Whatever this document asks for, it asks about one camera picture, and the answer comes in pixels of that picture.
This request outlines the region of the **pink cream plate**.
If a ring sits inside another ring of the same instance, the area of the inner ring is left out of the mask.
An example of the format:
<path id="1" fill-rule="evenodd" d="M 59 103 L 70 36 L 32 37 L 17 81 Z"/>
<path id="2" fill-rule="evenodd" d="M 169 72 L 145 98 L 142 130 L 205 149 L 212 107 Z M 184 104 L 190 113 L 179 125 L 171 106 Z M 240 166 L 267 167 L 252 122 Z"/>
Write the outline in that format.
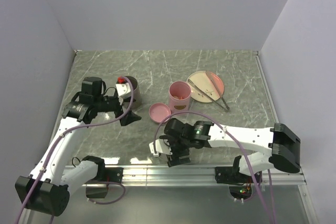
<path id="1" fill-rule="evenodd" d="M 219 76 L 217 76 L 215 73 L 211 73 L 213 81 L 218 87 L 218 91 L 221 95 L 224 94 L 225 86 L 223 81 Z M 219 100 L 219 94 L 216 91 L 213 83 L 210 81 L 210 79 L 207 77 L 205 71 L 197 71 L 195 73 L 192 73 L 187 80 L 191 80 L 198 88 L 200 88 L 202 91 L 204 91 L 208 96 L 212 97 L 215 101 Z M 207 98 L 205 95 L 201 94 L 199 91 L 197 91 L 194 87 L 192 87 L 188 82 L 187 84 L 191 87 L 191 98 L 193 98 L 195 101 L 201 102 L 201 103 L 211 103 L 212 101 Z"/>

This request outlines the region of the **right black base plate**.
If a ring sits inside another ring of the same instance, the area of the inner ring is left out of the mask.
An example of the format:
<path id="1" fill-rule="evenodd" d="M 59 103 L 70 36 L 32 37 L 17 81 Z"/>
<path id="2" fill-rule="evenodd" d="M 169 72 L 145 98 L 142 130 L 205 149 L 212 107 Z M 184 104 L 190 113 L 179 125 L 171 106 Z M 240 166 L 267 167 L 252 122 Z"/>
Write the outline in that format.
<path id="1" fill-rule="evenodd" d="M 239 168 L 229 166 L 215 167 L 215 181 L 217 184 L 243 185 L 254 183 L 250 173 L 248 175 L 239 172 Z"/>

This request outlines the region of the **metal food tongs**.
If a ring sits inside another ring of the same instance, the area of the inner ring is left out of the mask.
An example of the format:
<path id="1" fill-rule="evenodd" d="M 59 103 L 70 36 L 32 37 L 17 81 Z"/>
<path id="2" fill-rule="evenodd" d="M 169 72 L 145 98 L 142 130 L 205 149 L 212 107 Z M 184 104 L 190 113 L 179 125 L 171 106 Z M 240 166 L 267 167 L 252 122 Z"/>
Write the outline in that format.
<path id="1" fill-rule="evenodd" d="M 205 70 L 197 71 L 187 78 L 187 84 L 191 87 L 191 97 L 201 103 L 215 103 L 225 112 L 230 110 L 224 100 L 225 85 L 215 73 Z"/>

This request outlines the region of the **pink cylindrical container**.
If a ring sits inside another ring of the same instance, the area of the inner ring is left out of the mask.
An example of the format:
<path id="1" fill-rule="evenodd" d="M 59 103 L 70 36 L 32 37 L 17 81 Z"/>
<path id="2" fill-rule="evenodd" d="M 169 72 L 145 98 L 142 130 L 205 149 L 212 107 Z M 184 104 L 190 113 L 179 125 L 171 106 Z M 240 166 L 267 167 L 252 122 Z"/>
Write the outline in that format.
<path id="1" fill-rule="evenodd" d="M 187 111 L 191 99 L 191 88 L 184 81 L 175 81 L 169 87 L 169 108 L 173 113 Z M 173 96 L 183 96 L 184 100 L 177 100 Z"/>

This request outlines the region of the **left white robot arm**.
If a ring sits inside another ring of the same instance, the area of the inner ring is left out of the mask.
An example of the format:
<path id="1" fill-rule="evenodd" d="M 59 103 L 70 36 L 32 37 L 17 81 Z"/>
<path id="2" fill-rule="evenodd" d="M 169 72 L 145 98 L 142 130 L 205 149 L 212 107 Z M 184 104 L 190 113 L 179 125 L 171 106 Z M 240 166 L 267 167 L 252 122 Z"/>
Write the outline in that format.
<path id="1" fill-rule="evenodd" d="M 65 106 L 57 134 L 47 151 L 27 177 L 18 177 L 15 189 L 22 202 L 21 209 L 30 209 L 60 216 L 66 209 L 70 196 L 88 181 L 100 183 L 106 179 L 104 159 L 86 156 L 72 171 L 65 173 L 68 159 L 85 129 L 94 127 L 92 120 L 99 113 L 112 112 L 111 123 L 129 125 L 141 119 L 131 105 L 134 88 L 128 77 L 120 76 L 114 95 L 108 96 L 106 83 L 99 77 L 86 77 L 71 101 Z M 123 109 L 124 101 L 129 107 Z"/>

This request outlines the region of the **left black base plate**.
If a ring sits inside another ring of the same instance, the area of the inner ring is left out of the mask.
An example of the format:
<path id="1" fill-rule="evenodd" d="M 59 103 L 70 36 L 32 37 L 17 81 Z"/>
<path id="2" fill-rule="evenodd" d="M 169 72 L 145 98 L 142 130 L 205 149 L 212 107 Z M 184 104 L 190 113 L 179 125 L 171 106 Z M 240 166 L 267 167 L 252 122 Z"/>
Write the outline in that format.
<path id="1" fill-rule="evenodd" d="M 122 167 L 108 167 L 104 170 L 103 182 L 122 183 L 123 168 Z"/>

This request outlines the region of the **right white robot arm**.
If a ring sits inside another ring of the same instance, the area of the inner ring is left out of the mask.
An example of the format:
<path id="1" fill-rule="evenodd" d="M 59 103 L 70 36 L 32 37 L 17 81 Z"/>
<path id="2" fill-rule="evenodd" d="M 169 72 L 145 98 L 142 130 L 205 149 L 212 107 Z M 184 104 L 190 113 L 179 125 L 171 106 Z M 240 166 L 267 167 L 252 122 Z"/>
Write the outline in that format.
<path id="1" fill-rule="evenodd" d="M 155 157 L 165 155 L 168 167 L 190 162 L 190 149 L 240 147 L 251 151 L 247 157 L 238 155 L 232 166 L 215 168 L 218 184 L 242 185 L 259 182 L 261 173 L 275 168 L 284 173 L 300 172 L 301 140 L 286 125 L 250 129 L 215 125 L 210 121 L 197 121 L 194 125 L 178 119 L 168 120 L 164 134 L 149 145 Z"/>

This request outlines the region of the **grey cylindrical container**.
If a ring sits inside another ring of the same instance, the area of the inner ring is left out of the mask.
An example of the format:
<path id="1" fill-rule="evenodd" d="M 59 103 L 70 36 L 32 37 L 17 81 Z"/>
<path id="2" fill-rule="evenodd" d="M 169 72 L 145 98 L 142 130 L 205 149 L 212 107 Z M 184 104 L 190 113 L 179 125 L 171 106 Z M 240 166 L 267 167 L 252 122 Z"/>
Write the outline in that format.
<path id="1" fill-rule="evenodd" d="M 132 76 L 126 76 L 126 77 L 131 81 L 131 84 L 133 86 L 133 103 L 131 105 L 131 109 L 134 110 L 140 107 L 142 104 L 139 83 L 135 77 Z"/>

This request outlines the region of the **aluminium mounting rail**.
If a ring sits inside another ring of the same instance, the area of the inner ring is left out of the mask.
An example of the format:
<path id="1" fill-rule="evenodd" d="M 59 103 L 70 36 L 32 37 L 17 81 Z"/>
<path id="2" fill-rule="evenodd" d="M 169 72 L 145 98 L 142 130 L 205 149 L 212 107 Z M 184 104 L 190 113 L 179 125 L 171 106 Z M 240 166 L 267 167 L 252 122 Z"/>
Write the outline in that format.
<path id="1" fill-rule="evenodd" d="M 215 166 L 218 164 L 185 165 L 168 168 L 163 165 L 106 165 L 107 170 L 122 167 L 121 183 L 135 187 L 187 187 L 187 186 L 228 186 L 215 181 Z M 290 174 L 271 169 L 272 185 L 306 185 L 303 173 Z"/>

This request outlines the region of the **pink lid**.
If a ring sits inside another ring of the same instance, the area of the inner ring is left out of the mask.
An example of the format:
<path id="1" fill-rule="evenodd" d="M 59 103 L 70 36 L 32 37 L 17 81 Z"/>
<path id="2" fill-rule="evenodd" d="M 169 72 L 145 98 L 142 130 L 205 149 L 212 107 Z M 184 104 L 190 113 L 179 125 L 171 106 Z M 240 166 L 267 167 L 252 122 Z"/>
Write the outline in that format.
<path id="1" fill-rule="evenodd" d="M 155 103 L 149 108 L 149 116 L 155 123 L 161 123 L 169 115 L 171 115 L 171 110 L 164 103 Z"/>

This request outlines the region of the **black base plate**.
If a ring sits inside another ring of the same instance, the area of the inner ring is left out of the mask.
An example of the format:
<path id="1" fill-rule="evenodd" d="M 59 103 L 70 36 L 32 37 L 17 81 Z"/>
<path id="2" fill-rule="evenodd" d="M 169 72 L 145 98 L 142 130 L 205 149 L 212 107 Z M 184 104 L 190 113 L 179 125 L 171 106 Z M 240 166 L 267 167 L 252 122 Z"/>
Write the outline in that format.
<path id="1" fill-rule="evenodd" d="M 122 167 L 108 167 L 104 170 L 103 182 L 122 183 L 123 168 Z"/>
<path id="2" fill-rule="evenodd" d="M 248 175 L 239 172 L 239 168 L 229 166 L 215 167 L 215 181 L 217 184 L 243 185 L 254 183 L 250 173 Z"/>

